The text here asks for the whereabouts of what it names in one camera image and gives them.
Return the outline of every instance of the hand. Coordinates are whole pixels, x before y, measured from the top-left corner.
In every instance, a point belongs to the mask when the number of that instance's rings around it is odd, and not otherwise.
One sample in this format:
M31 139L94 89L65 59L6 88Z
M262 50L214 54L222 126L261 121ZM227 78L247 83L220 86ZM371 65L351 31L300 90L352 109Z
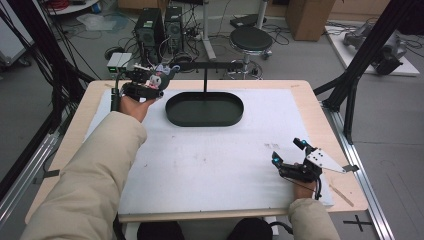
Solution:
M314 190L317 186L317 183L315 181L311 183L305 183L302 181L294 180L294 183L295 183L293 186L294 200L301 199L301 198L312 198Z
M134 117L139 122L142 122L147 115L147 110L156 99L146 100L145 102L137 102L136 100L123 96L121 98L120 112Z

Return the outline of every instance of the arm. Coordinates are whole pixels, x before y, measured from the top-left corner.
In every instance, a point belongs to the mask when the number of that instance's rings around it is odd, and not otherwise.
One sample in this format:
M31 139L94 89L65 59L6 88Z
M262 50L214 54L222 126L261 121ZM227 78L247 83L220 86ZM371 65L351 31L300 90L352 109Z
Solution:
M289 220L293 226L294 238L296 240L340 239L325 207L321 202L312 199L313 192L309 189L315 189L315 182L296 183L294 185L295 201L289 207Z
M151 103L122 99L121 111L132 117L111 112L99 124L63 168L21 239L112 238L128 171L147 137L140 122Z

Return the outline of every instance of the beige jacket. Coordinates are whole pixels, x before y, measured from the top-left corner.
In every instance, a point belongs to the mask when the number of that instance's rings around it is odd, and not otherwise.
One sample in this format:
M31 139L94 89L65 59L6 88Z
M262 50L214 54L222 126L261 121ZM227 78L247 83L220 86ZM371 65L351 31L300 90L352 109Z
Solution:
M61 171L21 239L112 239L128 171L146 137L133 117L111 112ZM295 201L289 216L295 239L338 239L318 201Z

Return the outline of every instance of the computer tower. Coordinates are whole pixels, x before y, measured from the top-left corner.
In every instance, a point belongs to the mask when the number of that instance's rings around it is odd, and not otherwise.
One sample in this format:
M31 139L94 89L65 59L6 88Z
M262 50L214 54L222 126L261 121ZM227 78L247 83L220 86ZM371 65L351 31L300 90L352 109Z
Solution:
M181 7L169 6L165 12L165 33L168 39L168 53L184 51L183 10Z
M159 8L144 8L134 27L141 62L144 66L158 64L165 51L165 32Z

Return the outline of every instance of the cardboard box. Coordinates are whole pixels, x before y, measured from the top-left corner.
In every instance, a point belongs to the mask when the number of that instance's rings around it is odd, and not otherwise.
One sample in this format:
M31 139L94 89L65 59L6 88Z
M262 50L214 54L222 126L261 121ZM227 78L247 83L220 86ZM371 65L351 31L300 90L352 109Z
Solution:
M160 8L162 14L169 0L118 0L118 7L125 9Z
M294 40L318 41L336 0L291 0L286 22Z

